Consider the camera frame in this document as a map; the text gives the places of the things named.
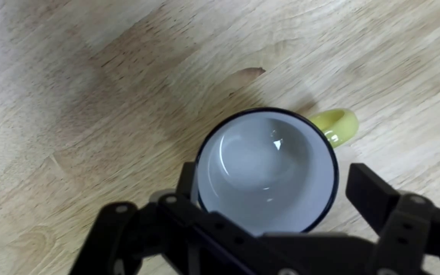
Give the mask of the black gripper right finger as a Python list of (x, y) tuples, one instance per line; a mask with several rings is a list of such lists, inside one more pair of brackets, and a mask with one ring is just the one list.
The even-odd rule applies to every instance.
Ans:
[(379, 236), (370, 275), (425, 275), (424, 260), (440, 260), (440, 208), (416, 193), (401, 193), (366, 164), (352, 164), (346, 196)]

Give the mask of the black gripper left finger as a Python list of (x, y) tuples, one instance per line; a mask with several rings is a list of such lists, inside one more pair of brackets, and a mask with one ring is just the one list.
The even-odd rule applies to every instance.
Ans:
[(130, 202), (106, 205), (71, 275), (138, 275), (142, 262), (153, 255), (162, 255), (184, 275), (260, 274), (252, 237), (191, 202), (194, 175), (196, 164), (187, 162), (178, 188), (144, 208)]

